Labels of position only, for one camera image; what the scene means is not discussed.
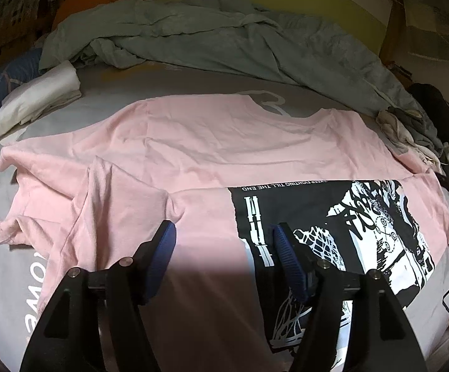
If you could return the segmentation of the pink graphic t-shirt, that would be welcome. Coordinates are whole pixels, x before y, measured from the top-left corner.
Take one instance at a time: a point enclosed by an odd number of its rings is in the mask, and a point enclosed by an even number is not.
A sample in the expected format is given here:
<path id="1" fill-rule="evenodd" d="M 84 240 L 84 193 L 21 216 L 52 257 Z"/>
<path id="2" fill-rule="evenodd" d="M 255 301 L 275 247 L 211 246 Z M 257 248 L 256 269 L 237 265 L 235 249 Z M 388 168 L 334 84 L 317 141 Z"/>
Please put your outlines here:
<path id="1" fill-rule="evenodd" d="M 17 193 L 0 244 L 47 261 L 38 308 L 72 267 L 105 269 L 160 223 L 177 241 L 144 307 L 164 371 L 284 371 L 308 309 L 261 271 L 272 230 L 341 270 L 380 270 L 404 306 L 449 243 L 449 207 L 434 172 L 393 154 L 353 111 L 268 112 L 246 95 L 132 103 L 106 120 L 2 149 Z"/>

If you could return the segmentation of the folded cream and grey clothes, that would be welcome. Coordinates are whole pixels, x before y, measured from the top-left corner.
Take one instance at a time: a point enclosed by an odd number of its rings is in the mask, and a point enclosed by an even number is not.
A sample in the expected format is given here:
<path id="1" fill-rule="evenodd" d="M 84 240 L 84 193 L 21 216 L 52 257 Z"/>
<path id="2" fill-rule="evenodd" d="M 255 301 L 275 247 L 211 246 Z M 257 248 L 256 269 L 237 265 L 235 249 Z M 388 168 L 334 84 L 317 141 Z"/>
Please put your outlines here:
<path id="1" fill-rule="evenodd" d="M 388 107 L 379 112 L 376 123 L 400 150 L 410 151 L 433 170 L 442 171 L 440 157 L 443 143 L 425 113 L 416 109 Z"/>

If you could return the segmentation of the black clothes pile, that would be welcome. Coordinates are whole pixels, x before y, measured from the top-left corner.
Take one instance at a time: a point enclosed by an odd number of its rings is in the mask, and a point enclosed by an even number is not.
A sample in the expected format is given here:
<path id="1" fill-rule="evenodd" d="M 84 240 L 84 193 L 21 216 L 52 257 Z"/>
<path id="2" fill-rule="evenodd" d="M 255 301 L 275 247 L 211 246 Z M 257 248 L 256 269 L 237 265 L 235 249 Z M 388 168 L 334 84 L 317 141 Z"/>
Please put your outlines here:
<path id="1" fill-rule="evenodd" d="M 437 130 L 442 143 L 449 143 L 449 103 L 433 85 L 413 83 L 407 92 L 419 103 Z"/>

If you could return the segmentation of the folded white cloth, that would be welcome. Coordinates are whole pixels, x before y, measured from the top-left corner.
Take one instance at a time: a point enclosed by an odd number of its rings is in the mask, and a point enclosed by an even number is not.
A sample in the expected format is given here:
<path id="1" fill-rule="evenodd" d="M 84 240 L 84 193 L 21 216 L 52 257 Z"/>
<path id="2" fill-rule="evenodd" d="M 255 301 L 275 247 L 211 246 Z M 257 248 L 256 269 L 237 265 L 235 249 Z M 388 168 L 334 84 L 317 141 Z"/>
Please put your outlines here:
<path id="1" fill-rule="evenodd" d="M 15 126 L 33 122 L 48 109 L 61 107 L 81 97 L 76 69 L 63 61 L 45 74 L 12 91 L 0 108 L 0 137 Z"/>

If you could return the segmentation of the blue pillow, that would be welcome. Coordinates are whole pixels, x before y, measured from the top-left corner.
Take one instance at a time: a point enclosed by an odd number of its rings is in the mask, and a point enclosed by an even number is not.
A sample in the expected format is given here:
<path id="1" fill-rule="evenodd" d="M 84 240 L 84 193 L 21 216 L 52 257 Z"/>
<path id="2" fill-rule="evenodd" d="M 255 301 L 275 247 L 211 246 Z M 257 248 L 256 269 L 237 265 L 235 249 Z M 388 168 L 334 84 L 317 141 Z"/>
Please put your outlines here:
<path id="1" fill-rule="evenodd" d="M 0 108 L 4 98 L 20 85 L 39 76 L 42 49 L 36 48 L 0 68 Z"/>

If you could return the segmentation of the grey-green crumpled duvet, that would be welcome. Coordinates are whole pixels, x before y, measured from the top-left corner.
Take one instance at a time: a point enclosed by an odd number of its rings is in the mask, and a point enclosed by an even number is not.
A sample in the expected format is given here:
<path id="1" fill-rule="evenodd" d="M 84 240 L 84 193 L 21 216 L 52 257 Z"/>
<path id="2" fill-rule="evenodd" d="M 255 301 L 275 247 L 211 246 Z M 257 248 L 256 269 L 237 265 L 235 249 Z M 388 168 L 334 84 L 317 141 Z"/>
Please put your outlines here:
<path id="1" fill-rule="evenodd" d="M 119 0 L 72 14 L 47 37 L 39 67 L 119 69 L 146 60 L 310 88 L 368 116 L 414 115 L 416 142 L 443 150 L 421 105 L 376 54 L 339 25 L 250 0 Z"/>

